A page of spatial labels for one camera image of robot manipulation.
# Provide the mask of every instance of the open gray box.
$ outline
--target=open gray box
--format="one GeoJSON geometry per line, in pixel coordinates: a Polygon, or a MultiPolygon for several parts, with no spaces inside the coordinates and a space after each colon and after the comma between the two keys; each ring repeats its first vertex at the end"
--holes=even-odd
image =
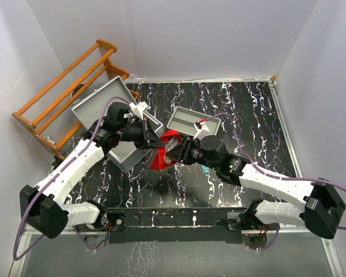
{"type": "MultiPolygon", "coordinates": [[[[168,121],[167,129],[176,130],[181,134],[195,136],[196,129],[194,124],[202,119],[208,119],[210,115],[199,113],[198,111],[189,110],[188,108],[175,107],[171,118],[168,121]]],[[[216,135],[221,123],[220,118],[213,118],[206,122],[210,133],[216,135]]]]}
{"type": "MultiPolygon", "coordinates": [[[[137,104],[123,80],[118,76],[74,105],[72,111],[81,121],[81,123],[87,129],[89,129],[92,124],[99,119],[105,103],[113,96],[119,96],[127,101],[137,104]]],[[[151,127],[157,136],[160,137],[164,133],[163,124],[146,111],[144,111],[144,116],[150,119],[151,127]]],[[[150,151],[151,149],[138,150],[134,146],[134,143],[120,141],[117,147],[109,151],[107,157],[112,160],[123,172],[128,172],[150,151]]]]}

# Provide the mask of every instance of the metal frame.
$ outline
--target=metal frame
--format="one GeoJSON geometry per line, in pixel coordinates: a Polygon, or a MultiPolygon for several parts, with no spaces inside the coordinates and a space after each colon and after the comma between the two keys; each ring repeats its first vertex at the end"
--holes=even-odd
{"type": "MultiPolygon", "coordinates": [[[[302,171],[301,171],[301,168],[300,168],[300,164],[299,164],[298,159],[296,157],[296,153],[295,153],[295,150],[293,148],[292,141],[291,141],[291,138],[289,136],[288,129],[287,129],[287,126],[285,124],[285,120],[284,120],[284,117],[283,117],[283,114],[282,114],[282,111],[281,111],[280,103],[279,103],[279,100],[278,100],[278,94],[277,94],[276,88],[274,87],[274,83],[273,83],[272,80],[270,80],[269,78],[259,78],[259,79],[238,78],[238,79],[214,79],[214,80],[207,79],[207,80],[180,81],[180,83],[223,82],[223,81],[227,81],[227,82],[266,81],[266,82],[269,83],[269,87],[270,87],[270,91],[272,93],[272,98],[273,98],[273,101],[274,101],[274,105],[276,106],[276,110],[277,110],[277,113],[279,115],[279,120],[280,120],[281,127],[282,127],[282,130],[283,130],[284,136],[285,136],[287,147],[289,149],[290,156],[291,156],[291,159],[292,159],[292,164],[293,164],[293,166],[295,168],[296,175],[298,177],[301,177],[302,176],[302,171]]],[[[126,83],[144,83],[144,82],[145,81],[126,82],[126,83]]],[[[175,83],[175,81],[168,81],[168,82],[148,81],[148,82],[149,83],[175,83]]],[[[227,209],[235,210],[236,208],[228,207],[227,209]]],[[[117,211],[119,209],[118,208],[110,208],[108,210],[109,211],[117,211]]],[[[156,208],[156,209],[146,209],[146,210],[159,211],[159,210],[163,210],[163,209],[156,208]]],[[[309,232],[309,231],[308,231],[308,229],[303,228],[303,227],[284,225],[284,226],[281,227],[279,232],[280,233],[306,233],[306,232],[309,232]]],[[[82,231],[81,233],[85,234],[85,235],[104,235],[105,234],[105,232],[100,232],[100,231],[82,231]]],[[[251,233],[258,233],[258,231],[256,231],[256,230],[246,230],[246,231],[242,231],[242,233],[251,234],[251,233]]],[[[24,230],[24,235],[22,236],[22,240],[21,240],[21,243],[19,245],[18,251],[22,251],[23,249],[28,247],[29,242],[31,240],[32,234],[40,234],[40,232],[38,232],[37,230],[31,228],[30,226],[27,226],[26,229],[24,230]]],[[[61,234],[62,235],[75,235],[75,232],[73,231],[73,229],[64,229],[64,231],[61,234]]],[[[327,259],[328,259],[328,262],[329,262],[329,266],[330,266],[330,269],[332,271],[333,276],[343,277],[344,276],[343,269],[342,269],[339,257],[337,255],[336,249],[334,247],[333,241],[329,240],[329,239],[321,239],[321,240],[322,240],[322,244],[324,246],[324,250],[325,250],[325,253],[326,253],[326,256],[327,256],[327,259]]],[[[20,276],[21,270],[22,270],[23,265],[24,265],[24,261],[25,261],[25,257],[23,259],[21,259],[20,261],[15,261],[13,263],[12,269],[11,269],[10,274],[9,274],[10,277],[20,276]]]]}

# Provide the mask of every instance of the wooden frame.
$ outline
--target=wooden frame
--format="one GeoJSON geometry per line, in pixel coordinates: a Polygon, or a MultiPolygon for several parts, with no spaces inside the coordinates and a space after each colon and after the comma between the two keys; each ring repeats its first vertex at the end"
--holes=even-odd
{"type": "MultiPolygon", "coordinates": [[[[101,76],[104,72],[107,73],[108,78],[111,80],[116,76],[120,76],[123,80],[129,77],[127,71],[122,68],[115,66],[109,60],[109,56],[116,52],[116,47],[110,42],[105,40],[98,39],[96,43],[83,53],[78,59],[76,59],[67,69],[65,69],[57,78],[49,83],[43,90],[41,90],[35,97],[33,97],[26,105],[20,108],[17,112],[12,115],[20,124],[25,127],[31,135],[33,135],[41,145],[48,150],[53,155],[57,156],[60,159],[65,157],[61,155],[60,150],[66,144],[66,142],[76,133],[76,131],[82,126],[80,122],[77,122],[72,126],[71,130],[65,134],[59,142],[52,143],[42,136],[42,133],[48,128],[71,104],[90,86],[95,80],[101,76]],[[71,83],[52,103],[49,103],[48,106],[36,116],[33,121],[30,121],[24,117],[24,113],[28,111],[39,99],[41,99],[46,93],[48,93],[57,83],[59,83],[64,77],[67,76],[76,66],[78,66],[87,56],[93,53],[96,49],[103,48],[106,50],[103,54],[89,69],[87,69],[81,76],[79,76],[76,81],[71,83]],[[89,77],[89,80],[82,84],[84,80],[89,77]],[[74,93],[63,105],[62,101],[66,99],[75,89],[82,84],[82,87],[74,93]]],[[[139,95],[130,91],[133,97],[137,100],[139,95]]]]}

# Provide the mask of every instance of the red cloth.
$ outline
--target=red cloth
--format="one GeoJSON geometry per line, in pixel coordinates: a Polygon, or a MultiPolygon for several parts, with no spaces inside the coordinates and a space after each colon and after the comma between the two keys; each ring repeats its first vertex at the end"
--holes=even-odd
{"type": "MultiPolygon", "coordinates": [[[[167,144],[168,141],[172,138],[172,137],[177,137],[178,141],[181,142],[182,138],[180,137],[179,133],[177,131],[174,130],[169,130],[168,132],[166,132],[165,134],[163,134],[160,137],[160,140],[164,143],[167,144]]],[[[170,164],[166,164],[164,163],[164,156],[166,155],[166,149],[165,148],[159,148],[157,150],[157,155],[155,156],[154,160],[152,161],[152,164],[150,165],[150,169],[154,169],[154,170],[162,170],[168,166],[172,166],[173,164],[175,164],[175,162],[172,162],[170,164]]]]}

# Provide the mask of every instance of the blue object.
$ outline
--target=blue object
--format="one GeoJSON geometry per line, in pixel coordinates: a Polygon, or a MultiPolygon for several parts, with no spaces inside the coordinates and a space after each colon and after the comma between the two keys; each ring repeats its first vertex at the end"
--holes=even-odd
{"type": "Polygon", "coordinates": [[[202,172],[204,172],[204,174],[209,173],[209,169],[206,166],[203,166],[202,164],[200,166],[201,166],[202,172]]]}

